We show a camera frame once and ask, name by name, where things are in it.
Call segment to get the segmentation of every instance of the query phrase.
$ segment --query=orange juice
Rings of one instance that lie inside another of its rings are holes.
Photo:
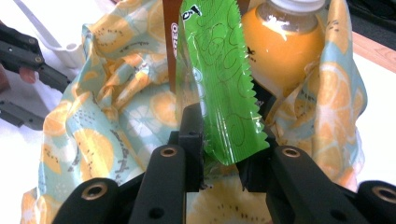
[[[258,7],[242,17],[247,53],[255,82],[278,101],[287,97],[319,62],[324,33],[317,21],[304,31],[283,29],[290,25],[288,21],[272,15],[264,20]]]

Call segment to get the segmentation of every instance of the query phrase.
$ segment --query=orange juice bottle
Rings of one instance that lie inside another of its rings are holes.
[[[242,17],[260,113],[266,119],[320,59],[325,0],[264,0]]]

